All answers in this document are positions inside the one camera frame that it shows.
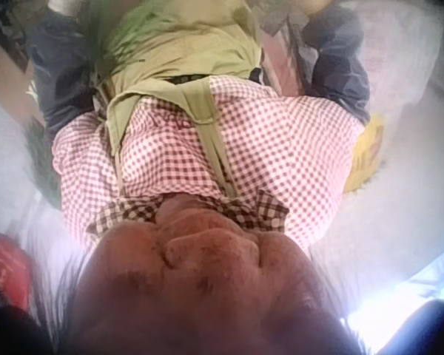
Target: hand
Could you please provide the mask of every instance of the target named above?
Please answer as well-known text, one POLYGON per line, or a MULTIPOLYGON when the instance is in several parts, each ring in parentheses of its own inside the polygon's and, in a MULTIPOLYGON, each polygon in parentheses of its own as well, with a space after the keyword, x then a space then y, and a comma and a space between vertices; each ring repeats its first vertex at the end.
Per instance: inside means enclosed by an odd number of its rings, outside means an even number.
POLYGON ((65 16, 78 16, 88 0, 50 0, 48 7, 65 16))
POLYGON ((312 16, 328 7, 334 0, 290 0, 294 6, 299 7, 307 16, 312 16))

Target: red gingham shirt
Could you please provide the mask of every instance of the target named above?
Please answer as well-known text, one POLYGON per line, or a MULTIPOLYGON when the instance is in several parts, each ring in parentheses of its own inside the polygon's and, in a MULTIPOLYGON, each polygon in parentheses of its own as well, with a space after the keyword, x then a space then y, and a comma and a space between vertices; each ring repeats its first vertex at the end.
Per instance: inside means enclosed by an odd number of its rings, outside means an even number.
POLYGON ((89 113, 64 127, 53 145, 62 208, 72 235, 94 246, 121 220, 151 220, 162 195, 197 195, 244 228, 281 230, 302 249, 334 217, 363 125, 322 98, 280 97, 269 87, 229 76, 210 78, 219 125, 238 190, 228 201, 189 117, 142 98, 121 150, 119 196, 105 124, 89 113))

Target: yellow object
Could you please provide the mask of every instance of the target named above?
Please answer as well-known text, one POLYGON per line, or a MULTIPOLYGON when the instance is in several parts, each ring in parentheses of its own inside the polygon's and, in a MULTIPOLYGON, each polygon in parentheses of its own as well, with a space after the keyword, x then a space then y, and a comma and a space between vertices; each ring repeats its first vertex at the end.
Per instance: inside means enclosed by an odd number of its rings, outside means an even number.
POLYGON ((347 178, 344 192, 359 189, 378 170, 380 147, 383 141, 385 122, 383 117, 372 114, 370 123, 359 137, 354 148, 352 170, 347 178))

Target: jacket sleeve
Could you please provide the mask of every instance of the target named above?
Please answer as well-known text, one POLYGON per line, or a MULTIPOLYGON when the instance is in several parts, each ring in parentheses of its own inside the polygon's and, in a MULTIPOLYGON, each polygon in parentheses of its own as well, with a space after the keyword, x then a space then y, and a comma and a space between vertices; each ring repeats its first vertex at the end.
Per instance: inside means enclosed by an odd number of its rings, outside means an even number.
POLYGON ((366 125, 370 86, 357 58, 363 31, 355 14, 333 4, 310 18, 303 37, 319 52, 308 94, 334 101, 366 125))
POLYGON ((48 10, 28 31, 38 104, 54 140, 69 122, 94 110, 90 50, 77 21, 48 10))

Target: nose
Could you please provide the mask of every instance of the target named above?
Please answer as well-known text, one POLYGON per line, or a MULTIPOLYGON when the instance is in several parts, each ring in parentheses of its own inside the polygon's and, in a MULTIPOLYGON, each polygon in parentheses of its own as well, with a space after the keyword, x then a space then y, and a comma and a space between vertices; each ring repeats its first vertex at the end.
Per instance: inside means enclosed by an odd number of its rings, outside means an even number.
POLYGON ((164 252, 167 264, 175 269, 200 269, 231 274, 241 268, 258 268, 260 251, 244 232, 209 229, 170 240, 164 252))
POLYGON ((226 229, 210 229, 170 240, 164 258, 169 268, 164 272, 165 289, 172 290, 165 293, 168 304, 203 324, 255 319, 263 276, 254 241, 226 229))

